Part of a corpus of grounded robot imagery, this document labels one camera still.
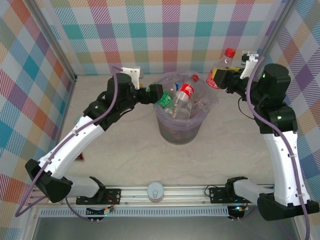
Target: white floor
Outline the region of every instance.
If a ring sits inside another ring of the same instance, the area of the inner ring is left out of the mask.
[[[62,137],[87,106],[107,88],[109,75],[80,76],[66,117]],[[145,75],[144,86],[161,78]],[[94,176],[105,185],[225,184],[230,177],[246,176],[257,184],[273,184],[267,146],[254,120],[243,116],[236,94],[219,94],[219,104],[203,122],[197,137],[186,145],[173,145],[160,135],[152,104],[137,104],[97,138],[67,174]],[[248,115],[245,102],[241,108]]]

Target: transparent bucket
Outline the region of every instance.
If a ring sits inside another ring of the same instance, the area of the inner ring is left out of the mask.
[[[166,73],[158,81],[159,84],[168,82],[184,82],[185,79],[191,78],[192,75],[198,75],[200,81],[205,81],[201,75],[195,71],[185,70]],[[166,114],[159,104],[154,104],[156,118],[158,121],[161,136],[169,143],[183,145],[190,143],[197,136],[202,122],[209,112],[200,111],[190,119],[175,119]]]

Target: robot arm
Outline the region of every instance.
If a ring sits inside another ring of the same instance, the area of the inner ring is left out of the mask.
[[[246,101],[248,73],[252,69],[218,70],[214,80],[218,87],[227,93],[237,93]],[[276,125],[288,139],[295,156],[298,178],[301,184],[303,202],[307,212],[319,212],[319,204],[310,199],[304,185],[298,159],[297,140],[298,126],[295,112],[285,102],[286,91],[291,82],[289,71],[279,64],[265,66],[262,77],[251,85],[250,99],[254,110],[268,122]],[[274,190],[252,183],[246,177],[228,179],[225,188],[232,200],[235,196],[248,199],[257,204],[262,217],[267,220],[278,220],[302,215],[302,207],[295,181],[291,156],[283,139],[262,121],[255,118],[260,133],[267,144],[274,173]]]
[[[76,132],[77,129],[99,118],[109,108],[115,89],[113,78],[108,81],[107,91],[102,92],[95,101],[90,103],[76,126],[53,150],[39,159],[39,161],[30,159],[26,163],[26,170],[33,180],[40,169],[49,162],[37,180],[36,186],[51,202],[56,203],[70,196],[95,198],[96,202],[99,202],[99,199],[104,195],[105,186],[94,177],[65,176],[68,167],[94,139],[105,132],[124,114],[132,111],[137,103],[155,104],[162,97],[163,87],[161,84],[152,84],[149,90],[146,91],[145,87],[139,86],[139,81],[132,82],[129,69],[124,69],[128,74],[117,73],[117,98],[112,110],[104,118]],[[63,144],[71,135],[74,135],[74,137]],[[58,149],[57,153],[49,161],[49,157],[56,149]]]

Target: red bottle cap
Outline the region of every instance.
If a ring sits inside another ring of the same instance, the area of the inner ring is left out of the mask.
[[[224,55],[226,55],[228,58],[233,58],[236,54],[236,50],[233,48],[227,48],[224,52]]]
[[[195,82],[197,82],[199,80],[198,75],[192,75],[191,77]]]

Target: small white cylinder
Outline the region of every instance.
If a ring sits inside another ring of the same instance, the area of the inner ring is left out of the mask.
[[[146,189],[148,198],[153,203],[159,203],[164,199],[165,188],[160,182],[152,182]]]

